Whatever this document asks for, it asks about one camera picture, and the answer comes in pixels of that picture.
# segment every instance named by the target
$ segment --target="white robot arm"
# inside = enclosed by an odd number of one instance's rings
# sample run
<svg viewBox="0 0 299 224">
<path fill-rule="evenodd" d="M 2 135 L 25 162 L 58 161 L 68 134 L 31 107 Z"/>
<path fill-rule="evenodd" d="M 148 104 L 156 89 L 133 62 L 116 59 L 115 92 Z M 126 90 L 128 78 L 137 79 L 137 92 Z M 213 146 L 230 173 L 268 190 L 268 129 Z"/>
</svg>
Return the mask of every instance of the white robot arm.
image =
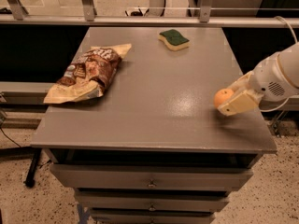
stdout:
<svg viewBox="0 0 299 224">
<path fill-rule="evenodd" d="M 232 95 L 217 106 L 225 116 L 254 109 L 262 100 L 278 102 L 298 94 L 299 43 L 262 60 L 226 90 Z"/>
</svg>

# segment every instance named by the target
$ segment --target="speckled floor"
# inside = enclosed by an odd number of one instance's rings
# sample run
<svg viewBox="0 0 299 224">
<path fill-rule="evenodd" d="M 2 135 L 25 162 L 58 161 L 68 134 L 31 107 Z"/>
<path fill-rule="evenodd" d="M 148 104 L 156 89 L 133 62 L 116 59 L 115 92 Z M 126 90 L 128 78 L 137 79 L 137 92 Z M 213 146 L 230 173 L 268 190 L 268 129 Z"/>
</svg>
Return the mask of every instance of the speckled floor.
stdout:
<svg viewBox="0 0 299 224">
<path fill-rule="evenodd" d="M 33 114 L 37 119 L 42 115 Z M 29 146 L 34 129 L 4 128 L 22 146 Z M 299 223 L 299 131 L 294 121 L 281 123 L 282 137 L 273 136 L 278 153 L 264 155 L 253 167 L 254 176 L 230 195 L 229 204 L 216 213 L 213 224 Z M 15 147 L 0 134 L 0 148 Z M 23 184 L 30 160 L 0 161 L 0 208 L 4 224 L 95 223 L 50 173 L 42 153 L 32 189 Z"/>
</svg>

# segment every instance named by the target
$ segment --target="gray cabinet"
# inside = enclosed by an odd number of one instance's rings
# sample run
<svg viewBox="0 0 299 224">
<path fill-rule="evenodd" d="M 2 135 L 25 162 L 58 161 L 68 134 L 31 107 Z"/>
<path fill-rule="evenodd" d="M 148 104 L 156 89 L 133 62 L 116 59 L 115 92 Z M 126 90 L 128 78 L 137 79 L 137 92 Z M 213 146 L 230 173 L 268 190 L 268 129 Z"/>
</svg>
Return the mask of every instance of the gray cabinet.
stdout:
<svg viewBox="0 0 299 224">
<path fill-rule="evenodd" d="M 104 223 L 210 223 L 276 152 L 260 112 L 226 118 L 212 104 L 241 74 L 222 30 L 178 28 L 191 45 L 174 52 L 166 29 L 90 28 L 85 44 L 133 48 L 104 97 L 50 106 L 32 142 Z"/>
</svg>

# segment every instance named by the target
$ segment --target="crumpled bag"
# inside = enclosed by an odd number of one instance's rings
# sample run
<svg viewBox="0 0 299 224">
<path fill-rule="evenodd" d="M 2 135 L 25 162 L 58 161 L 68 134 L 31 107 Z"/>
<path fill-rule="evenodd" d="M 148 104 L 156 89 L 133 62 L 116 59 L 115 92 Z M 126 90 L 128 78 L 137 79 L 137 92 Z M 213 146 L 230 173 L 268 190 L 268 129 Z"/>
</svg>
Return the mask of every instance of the crumpled bag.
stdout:
<svg viewBox="0 0 299 224">
<path fill-rule="evenodd" d="M 44 103 L 78 102 L 103 96 L 130 48 L 131 44 L 92 47 L 67 67 L 64 76 L 49 89 Z"/>
</svg>

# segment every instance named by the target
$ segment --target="green sponge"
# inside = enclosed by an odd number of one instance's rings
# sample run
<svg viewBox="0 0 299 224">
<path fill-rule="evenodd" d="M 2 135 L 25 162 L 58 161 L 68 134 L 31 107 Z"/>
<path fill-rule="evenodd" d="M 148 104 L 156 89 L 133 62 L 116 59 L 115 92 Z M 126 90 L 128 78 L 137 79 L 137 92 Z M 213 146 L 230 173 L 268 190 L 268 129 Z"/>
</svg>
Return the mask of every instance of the green sponge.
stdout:
<svg viewBox="0 0 299 224">
<path fill-rule="evenodd" d="M 189 40 L 175 29 L 159 33 L 159 40 L 163 41 L 171 50 L 185 49 L 189 46 Z"/>
</svg>

